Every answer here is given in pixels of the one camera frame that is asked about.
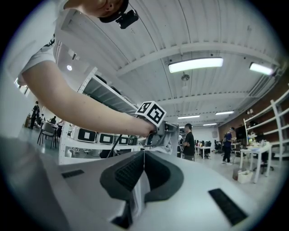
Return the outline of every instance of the human forearm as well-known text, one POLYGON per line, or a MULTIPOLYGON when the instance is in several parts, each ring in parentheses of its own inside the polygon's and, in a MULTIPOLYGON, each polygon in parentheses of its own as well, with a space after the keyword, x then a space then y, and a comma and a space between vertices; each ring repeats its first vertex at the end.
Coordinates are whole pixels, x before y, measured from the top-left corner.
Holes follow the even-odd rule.
POLYGON ((106 133, 147 136, 154 126, 112 110, 73 91, 55 63, 45 61, 23 73, 35 96, 56 116, 79 127, 106 133))

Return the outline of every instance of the head-mounted camera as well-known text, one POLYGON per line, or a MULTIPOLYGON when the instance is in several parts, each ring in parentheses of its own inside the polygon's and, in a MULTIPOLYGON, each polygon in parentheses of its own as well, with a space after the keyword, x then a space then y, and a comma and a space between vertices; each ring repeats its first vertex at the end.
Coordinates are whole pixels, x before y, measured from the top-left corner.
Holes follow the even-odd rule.
POLYGON ((116 21, 121 29, 125 29, 135 21, 139 19, 139 15, 137 14, 136 10, 132 9, 129 12, 125 13, 128 6, 128 0, 123 0, 122 5, 120 6, 119 10, 114 14, 105 17, 99 18, 102 23, 110 23, 116 21))

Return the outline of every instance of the black camera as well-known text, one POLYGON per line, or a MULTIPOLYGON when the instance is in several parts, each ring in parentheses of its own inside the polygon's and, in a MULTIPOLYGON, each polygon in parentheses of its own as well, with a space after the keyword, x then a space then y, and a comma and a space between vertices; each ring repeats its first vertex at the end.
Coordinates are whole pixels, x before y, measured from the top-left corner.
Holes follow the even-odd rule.
POLYGON ((137 12, 132 9, 116 20, 121 29, 125 29, 139 19, 137 12))

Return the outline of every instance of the blue shirt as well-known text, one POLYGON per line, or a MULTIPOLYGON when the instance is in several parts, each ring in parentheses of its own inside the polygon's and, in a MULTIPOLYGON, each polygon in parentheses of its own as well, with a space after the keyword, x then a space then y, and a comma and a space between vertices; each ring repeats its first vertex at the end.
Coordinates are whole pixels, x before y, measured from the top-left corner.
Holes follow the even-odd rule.
POLYGON ((232 134, 231 133, 227 133, 227 134, 225 134, 224 138, 226 138, 226 141, 224 142, 224 146, 225 147, 231 147, 231 143, 232 142, 229 142, 228 140, 232 139, 232 134))

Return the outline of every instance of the ceiling light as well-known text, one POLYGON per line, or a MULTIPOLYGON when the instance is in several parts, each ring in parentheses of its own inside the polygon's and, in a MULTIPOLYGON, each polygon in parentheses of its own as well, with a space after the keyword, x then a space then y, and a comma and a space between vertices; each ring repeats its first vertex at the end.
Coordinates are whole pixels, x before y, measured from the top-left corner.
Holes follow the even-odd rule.
POLYGON ((269 67, 265 67, 256 63, 251 63, 250 65, 250 70, 260 72, 262 74, 266 75, 272 75, 273 74, 273 69, 269 67))
POLYGON ((216 123, 215 124, 206 124, 206 125, 203 125, 203 126, 211 126, 211 125, 217 125, 216 123))
POLYGON ((170 73, 175 73, 178 71, 191 70, 204 67, 221 67, 223 66, 222 58, 203 58, 195 60, 187 60, 168 66, 170 73))
POLYGON ((197 117, 200 117, 200 115, 190 115, 190 116, 181 116, 181 117, 178 117, 178 119, 189 119, 189 118, 197 118, 197 117))
POLYGON ((216 116, 218 116, 218 115, 229 115, 229 114, 233 114, 233 113, 234 113, 233 111, 218 112, 218 113, 216 113, 216 116))

